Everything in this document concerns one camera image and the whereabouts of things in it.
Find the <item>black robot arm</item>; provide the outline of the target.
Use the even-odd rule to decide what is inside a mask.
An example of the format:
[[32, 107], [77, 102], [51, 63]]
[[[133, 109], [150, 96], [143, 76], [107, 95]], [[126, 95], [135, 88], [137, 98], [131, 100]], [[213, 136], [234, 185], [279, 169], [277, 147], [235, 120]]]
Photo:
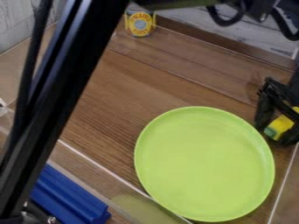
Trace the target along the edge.
[[[205, 6], [214, 23], [233, 26], [245, 16], [275, 20], [283, 36], [299, 42], [299, 0], [134, 0], [151, 11]], [[282, 145], [299, 142], [299, 66], [287, 84], [266, 77], [257, 92], [255, 128]]]

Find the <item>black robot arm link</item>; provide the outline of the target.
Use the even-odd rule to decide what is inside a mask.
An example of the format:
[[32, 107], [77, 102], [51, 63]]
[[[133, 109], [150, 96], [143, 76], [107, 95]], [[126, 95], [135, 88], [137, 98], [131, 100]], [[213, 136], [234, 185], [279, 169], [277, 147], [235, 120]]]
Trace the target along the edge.
[[0, 157], [0, 224], [23, 209], [130, 0], [70, 0], [38, 57], [53, 0], [42, 0], [20, 81], [14, 126]]

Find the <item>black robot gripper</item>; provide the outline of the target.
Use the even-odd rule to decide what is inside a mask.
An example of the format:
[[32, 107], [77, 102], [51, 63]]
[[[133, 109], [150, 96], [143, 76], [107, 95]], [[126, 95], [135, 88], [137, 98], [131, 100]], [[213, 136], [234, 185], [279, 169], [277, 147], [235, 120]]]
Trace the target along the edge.
[[266, 77], [265, 85], [257, 92], [258, 104], [255, 113], [255, 128], [262, 131], [271, 120], [275, 110], [286, 115], [290, 119], [282, 122], [282, 134], [279, 142], [282, 145], [293, 145], [299, 141], [299, 112], [295, 111], [295, 106], [299, 106], [299, 96], [297, 96], [290, 87]]

